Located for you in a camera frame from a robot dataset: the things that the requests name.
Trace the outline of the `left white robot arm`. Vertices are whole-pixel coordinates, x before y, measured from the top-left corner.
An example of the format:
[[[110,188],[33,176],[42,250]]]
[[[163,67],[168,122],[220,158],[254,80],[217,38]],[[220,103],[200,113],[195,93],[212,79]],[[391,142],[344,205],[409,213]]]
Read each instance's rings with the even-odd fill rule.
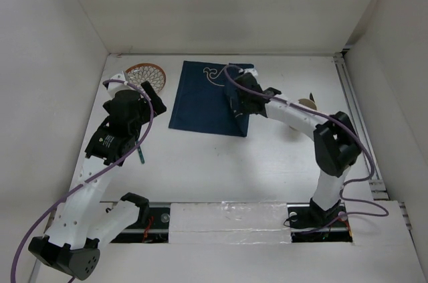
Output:
[[[167,110],[149,82],[135,86],[111,79],[104,85],[112,93],[103,104],[108,115],[88,142],[76,186],[46,233],[32,238],[28,247],[41,263],[81,281],[96,268],[101,249],[122,230],[152,223],[149,200],[133,193],[124,194],[103,217],[96,214],[114,170],[147,136],[142,126],[152,125]]]

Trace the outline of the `dark blue printed cloth napkin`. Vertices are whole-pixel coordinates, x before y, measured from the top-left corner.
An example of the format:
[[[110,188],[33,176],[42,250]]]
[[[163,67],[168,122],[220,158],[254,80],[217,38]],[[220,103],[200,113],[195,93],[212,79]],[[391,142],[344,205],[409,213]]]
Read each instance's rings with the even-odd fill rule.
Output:
[[[223,64],[184,61],[169,128],[246,137],[249,116],[234,113]]]

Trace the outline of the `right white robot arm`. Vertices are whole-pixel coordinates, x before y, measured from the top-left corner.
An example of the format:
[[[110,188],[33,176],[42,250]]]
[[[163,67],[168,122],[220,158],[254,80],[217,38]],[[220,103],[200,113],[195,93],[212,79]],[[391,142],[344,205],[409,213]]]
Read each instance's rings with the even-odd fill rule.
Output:
[[[279,90],[262,90],[249,72],[227,78],[225,91],[236,118],[259,114],[303,133],[314,142],[316,163],[320,169],[318,184],[309,206],[290,214],[299,229],[319,227],[339,213],[340,190],[344,180],[361,154],[353,139],[355,130],[347,114],[326,116],[317,110],[295,104],[278,96]]]

